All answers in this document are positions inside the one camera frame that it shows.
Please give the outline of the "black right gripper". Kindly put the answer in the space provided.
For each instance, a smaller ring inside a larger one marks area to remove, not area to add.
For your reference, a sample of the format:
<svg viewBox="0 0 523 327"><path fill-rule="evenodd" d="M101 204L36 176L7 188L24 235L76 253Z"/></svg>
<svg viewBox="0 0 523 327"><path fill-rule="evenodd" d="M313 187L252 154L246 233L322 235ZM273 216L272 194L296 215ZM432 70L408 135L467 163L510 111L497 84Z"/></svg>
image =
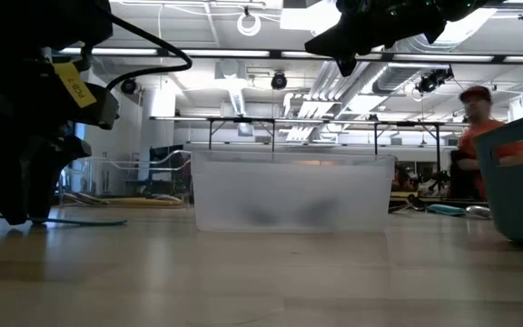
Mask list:
<svg viewBox="0 0 523 327"><path fill-rule="evenodd" d="M435 1L341 0L342 29L334 26L305 43L309 54L332 58L342 76L350 76L358 55L370 48L359 45L391 45L414 35L436 39L446 26Z"/></svg>

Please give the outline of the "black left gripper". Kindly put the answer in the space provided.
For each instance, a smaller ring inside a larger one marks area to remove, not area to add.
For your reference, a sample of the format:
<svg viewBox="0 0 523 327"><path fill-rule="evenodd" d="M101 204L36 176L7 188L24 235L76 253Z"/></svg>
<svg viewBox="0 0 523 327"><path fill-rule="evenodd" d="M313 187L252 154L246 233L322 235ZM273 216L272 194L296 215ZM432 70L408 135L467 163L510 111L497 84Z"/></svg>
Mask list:
<svg viewBox="0 0 523 327"><path fill-rule="evenodd" d="M92 155L69 132L83 120L83 70L79 61L0 61L0 213L11 225L27 222L28 194L29 218L47 219L62 170ZM44 145L32 159L35 142Z"/></svg>

